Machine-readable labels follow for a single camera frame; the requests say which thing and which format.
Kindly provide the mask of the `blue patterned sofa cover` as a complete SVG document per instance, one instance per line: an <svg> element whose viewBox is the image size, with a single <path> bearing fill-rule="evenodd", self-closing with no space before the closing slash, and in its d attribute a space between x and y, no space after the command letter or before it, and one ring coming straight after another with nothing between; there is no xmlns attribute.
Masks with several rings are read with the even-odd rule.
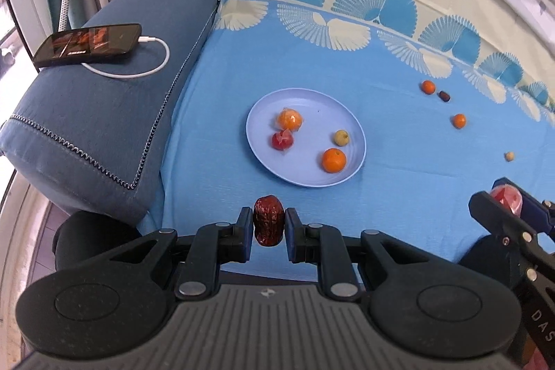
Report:
<svg viewBox="0 0 555 370"><path fill-rule="evenodd" d="M367 151L352 178L301 187L253 155L247 115L285 88L325 93L358 119ZM275 195L307 223L374 228L456 260L484 233L469 198L501 177L554 195L554 40L502 0L222 0L139 228L188 235Z"/></svg>

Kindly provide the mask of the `red fruit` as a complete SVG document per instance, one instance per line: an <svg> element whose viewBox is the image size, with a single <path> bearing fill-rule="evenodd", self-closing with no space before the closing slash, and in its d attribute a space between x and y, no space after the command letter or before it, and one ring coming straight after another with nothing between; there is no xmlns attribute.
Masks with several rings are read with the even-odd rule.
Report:
<svg viewBox="0 0 555 370"><path fill-rule="evenodd" d="M271 145L274 149L284 151L293 146L294 137L290 130L279 130L271 137Z"/></svg>

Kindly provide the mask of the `orange fruit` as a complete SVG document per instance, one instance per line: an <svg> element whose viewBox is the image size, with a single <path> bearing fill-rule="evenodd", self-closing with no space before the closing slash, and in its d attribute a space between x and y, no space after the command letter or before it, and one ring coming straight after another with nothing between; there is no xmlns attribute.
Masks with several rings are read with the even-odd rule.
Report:
<svg viewBox="0 0 555 370"><path fill-rule="evenodd" d="M276 123L282 130L295 132L301 128L303 117L295 109L284 108L276 118Z"/></svg>

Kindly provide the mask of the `small orange kumquat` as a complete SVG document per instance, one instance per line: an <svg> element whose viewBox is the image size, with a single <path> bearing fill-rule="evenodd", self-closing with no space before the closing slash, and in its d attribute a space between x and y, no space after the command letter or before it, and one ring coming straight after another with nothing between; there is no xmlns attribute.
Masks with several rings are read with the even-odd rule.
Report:
<svg viewBox="0 0 555 370"><path fill-rule="evenodd" d="M430 80L425 80L420 84L420 89L426 95L432 95L436 92L436 85Z"/></svg>

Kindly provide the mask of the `black smartphone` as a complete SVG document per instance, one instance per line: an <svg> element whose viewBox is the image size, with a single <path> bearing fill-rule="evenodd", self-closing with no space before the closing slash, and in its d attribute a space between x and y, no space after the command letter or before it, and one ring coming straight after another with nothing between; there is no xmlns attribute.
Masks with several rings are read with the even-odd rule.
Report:
<svg viewBox="0 0 555 370"><path fill-rule="evenodd" d="M55 32L32 57L38 69L122 60L136 48L140 24L109 24Z"/></svg>

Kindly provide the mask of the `small orange tangerine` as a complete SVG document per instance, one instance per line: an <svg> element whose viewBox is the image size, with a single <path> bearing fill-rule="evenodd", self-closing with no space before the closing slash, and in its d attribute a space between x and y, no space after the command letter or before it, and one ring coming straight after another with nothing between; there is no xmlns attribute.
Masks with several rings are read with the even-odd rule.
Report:
<svg viewBox="0 0 555 370"><path fill-rule="evenodd" d="M321 155L321 167L330 174L341 172L347 163L346 155L338 148L332 147Z"/></svg>

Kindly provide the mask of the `small orange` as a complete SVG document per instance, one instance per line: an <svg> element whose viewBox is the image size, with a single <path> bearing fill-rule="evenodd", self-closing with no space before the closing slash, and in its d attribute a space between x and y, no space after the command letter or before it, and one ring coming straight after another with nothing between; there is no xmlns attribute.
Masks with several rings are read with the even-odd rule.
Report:
<svg viewBox="0 0 555 370"><path fill-rule="evenodd" d="M467 125L467 118L464 114L456 114L452 117L452 126L461 130Z"/></svg>

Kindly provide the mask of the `light blue round plate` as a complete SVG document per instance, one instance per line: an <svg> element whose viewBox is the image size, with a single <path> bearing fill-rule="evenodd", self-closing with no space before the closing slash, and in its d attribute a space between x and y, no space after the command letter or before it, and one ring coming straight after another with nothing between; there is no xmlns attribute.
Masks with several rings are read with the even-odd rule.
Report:
<svg viewBox="0 0 555 370"><path fill-rule="evenodd" d="M303 121L292 134L292 146L277 150L272 146L272 135L279 130L279 114L287 108L299 112ZM349 143L340 148L346 164L341 171L329 173L322 166L322 157L336 145L334 135L338 130L345 130L349 136ZM264 168L301 187L341 184L361 169L366 158L365 133L355 115L334 98L307 88L280 89L256 101L247 115L246 136Z"/></svg>

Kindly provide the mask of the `dark red jujube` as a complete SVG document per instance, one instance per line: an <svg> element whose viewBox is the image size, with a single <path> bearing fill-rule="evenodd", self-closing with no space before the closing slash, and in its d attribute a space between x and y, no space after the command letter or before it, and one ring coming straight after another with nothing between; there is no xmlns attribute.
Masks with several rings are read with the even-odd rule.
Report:
<svg viewBox="0 0 555 370"><path fill-rule="evenodd" d="M438 96L439 96L439 98L440 98L442 101L444 101L444 102L449 102L450 99L451 99L451 96L450 96L447 92L445 92L445 91L440 91L440 92L438 93Z"/></svg>
<svg viewBox="0 0 555 370"><path fill-rule="evenodd" d="M254 235L259 245L278 245L285 228L285 210L275 195L259 198L254 204Z"/></svg>

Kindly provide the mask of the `pink-red fruit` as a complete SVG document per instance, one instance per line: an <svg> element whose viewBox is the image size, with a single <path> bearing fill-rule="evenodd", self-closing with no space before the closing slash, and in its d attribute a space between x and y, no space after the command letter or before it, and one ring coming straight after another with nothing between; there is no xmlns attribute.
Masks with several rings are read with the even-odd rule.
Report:
<svg viewBox="0 0 555 370"><path fill-rule="evenodd" d="M523 207L521 192L510 184L498 185L490 191L490 196L507 208L514 216L520 216Z"/></svg>

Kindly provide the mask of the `yellow-green round fruit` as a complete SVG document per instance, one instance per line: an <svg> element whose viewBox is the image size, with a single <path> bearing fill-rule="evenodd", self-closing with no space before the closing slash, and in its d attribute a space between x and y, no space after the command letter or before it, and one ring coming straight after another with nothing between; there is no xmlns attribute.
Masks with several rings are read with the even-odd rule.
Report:
<svg viewBox="0 0 555 370"><path fill-rule="evenodd" d="M350 143L350 135L347 130L337 130L334 134L334 143L337 146L347 146Z"/></svg>

